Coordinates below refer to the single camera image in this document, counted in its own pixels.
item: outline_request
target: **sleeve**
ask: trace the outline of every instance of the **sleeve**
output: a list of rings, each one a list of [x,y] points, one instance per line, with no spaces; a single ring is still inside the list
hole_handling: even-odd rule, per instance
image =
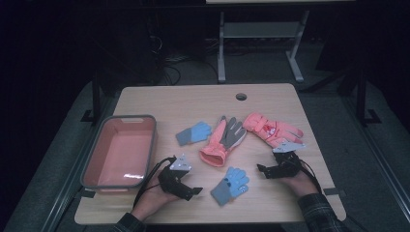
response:
[[[311,232],[350,231],[337,216],[323,194],[315,193],[303,196],[298,201],[299,207]]]
[[[111,232],[143,232],[146,225],[130,213],[125,213],[123,217],[110,230]]]

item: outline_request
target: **pink plastic bin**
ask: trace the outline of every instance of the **pink plastic bin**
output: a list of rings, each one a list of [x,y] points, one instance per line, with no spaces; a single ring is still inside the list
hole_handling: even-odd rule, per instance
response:
[[[98,191],[127,191],[147,175],[157,137],[151,115],[106,118],[91,148],[81,184]]]

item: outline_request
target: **glove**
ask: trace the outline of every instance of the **glove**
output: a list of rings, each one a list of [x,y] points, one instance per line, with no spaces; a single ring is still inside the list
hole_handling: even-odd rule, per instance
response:
[[[222,116],[209,144],[199,151],[199,156],[210,165],[224,166],[228,154],[242,142],[246,134],[247,130],[242,128],[242,122],[236,122],[233,117],[226,123],[226,117]]]
[[[260,113],[251,113],[244,122],[244,128],[254,132],[273,148],[286,141],[303,143],[300,138],[304,133],[301,130],[283,122],[269,121]]]
[[[225,205],[230,199],[236,198],[248,191],[249,177],[244,170],[229,167],[225,177],[211,190],[211,195],[220,206]]]
[[[177,133],[176,137],[179,145],[184,146],[188,143],[195,143],[206,140],[208,138],[208,135],[210,134],[211,127],[204,122],[199,122],[195,126]]]

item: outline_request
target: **blue glove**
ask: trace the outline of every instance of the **blue glove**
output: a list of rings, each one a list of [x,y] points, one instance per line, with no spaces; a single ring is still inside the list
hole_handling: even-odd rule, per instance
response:
[[[208,138],[208,135],[210,134],[211,127],[204,122],[199,122],[195,126],[177,133],[176,137],[179,145],[184,146],[189,143],[195,143],[206,140]]]
[[[247,173],[239,168],[229,167],[220,183],[211,190],[211,195],[220,206],[225,205],[231,198],[236,198],[248,191]]]

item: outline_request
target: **orange glove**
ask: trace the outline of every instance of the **orange glove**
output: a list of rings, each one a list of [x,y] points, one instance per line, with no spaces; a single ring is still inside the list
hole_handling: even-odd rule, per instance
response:
[[[283,122],[269,121],[260,113],[251,113],[244,122],[244,128],[254,132],[273,148],[286,141],[303,143],[300,138],[304,133],[301,130]]]
[[[234,117],[226,123],[225,116],[222,116],[209,144],[199,151],[199,156],[210,165],[224,166],[228,154],[244,140],[246,134],[247,130],[242,128],[242,122],[236,122]]]

